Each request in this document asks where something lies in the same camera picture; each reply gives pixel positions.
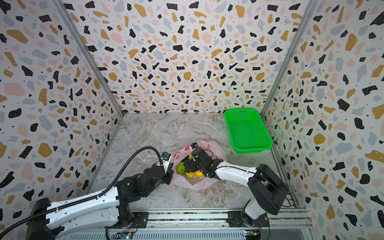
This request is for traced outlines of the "pink plastic bag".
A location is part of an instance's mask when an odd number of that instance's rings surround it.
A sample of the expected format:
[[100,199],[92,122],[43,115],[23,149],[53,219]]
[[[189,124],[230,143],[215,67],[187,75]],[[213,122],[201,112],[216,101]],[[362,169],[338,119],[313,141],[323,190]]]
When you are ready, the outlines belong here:
[[227,160],[217,142],[199,140],[172,153],[174,175],[171,185],[194,191],[205,190],[218,182],[214,167]]

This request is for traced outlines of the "green plastic basket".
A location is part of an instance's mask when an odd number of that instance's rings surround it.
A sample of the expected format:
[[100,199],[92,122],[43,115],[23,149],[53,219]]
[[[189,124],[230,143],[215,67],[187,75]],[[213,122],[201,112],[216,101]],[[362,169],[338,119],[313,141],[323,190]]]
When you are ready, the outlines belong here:
[[272,148],[272,138],[258,111],[250,108],[229,109],[224,116],[236,153],[258,153]]

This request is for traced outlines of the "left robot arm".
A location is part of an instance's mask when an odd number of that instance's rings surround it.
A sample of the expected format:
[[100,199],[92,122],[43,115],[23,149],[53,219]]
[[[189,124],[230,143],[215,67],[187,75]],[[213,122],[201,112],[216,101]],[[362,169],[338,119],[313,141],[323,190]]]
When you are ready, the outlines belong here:
[[28,240],[54,240],[56,237],[93,227],[124,228],[135,223],[130,203],[146,198],[160,184],[169,185],[173,164],[153,165],[141,174],[125,177],[110,190],[69,201],[35,203],[28,221]]

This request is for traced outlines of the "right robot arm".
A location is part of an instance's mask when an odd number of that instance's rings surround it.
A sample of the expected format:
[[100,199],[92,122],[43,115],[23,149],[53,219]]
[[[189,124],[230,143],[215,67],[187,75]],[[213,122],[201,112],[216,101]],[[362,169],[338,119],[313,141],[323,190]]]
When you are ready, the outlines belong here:
[[231,181],[248,187],[254,198],[249,200],[242,211],[228,213],[231,227],[253,227],[264,214],[277,215],[289,193],[287,185],[267,165],[247,168],[214,159],[207,150],[197,147],[190,157],[181,163],[187,176],[200,173],[204,179]]

